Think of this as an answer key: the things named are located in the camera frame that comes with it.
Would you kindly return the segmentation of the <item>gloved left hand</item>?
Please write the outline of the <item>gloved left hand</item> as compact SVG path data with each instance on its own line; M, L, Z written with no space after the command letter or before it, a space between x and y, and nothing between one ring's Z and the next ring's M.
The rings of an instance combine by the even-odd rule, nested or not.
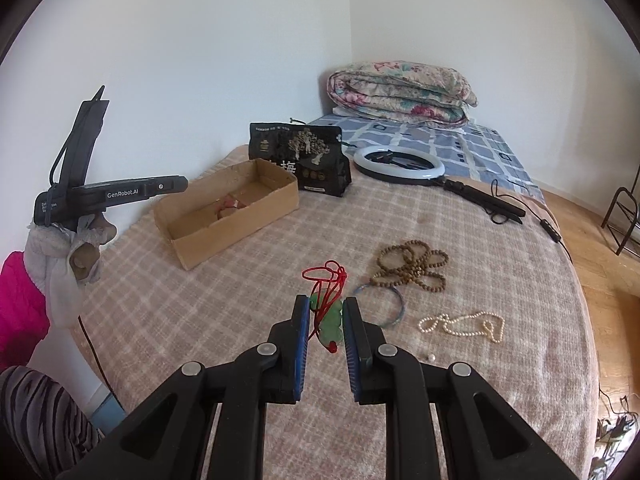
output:
M52 326L70 328L81 315L85 287L100 278L100 249L116 234L102 212L79 218L76 231L57 224L29 226L25 268L46 300Z

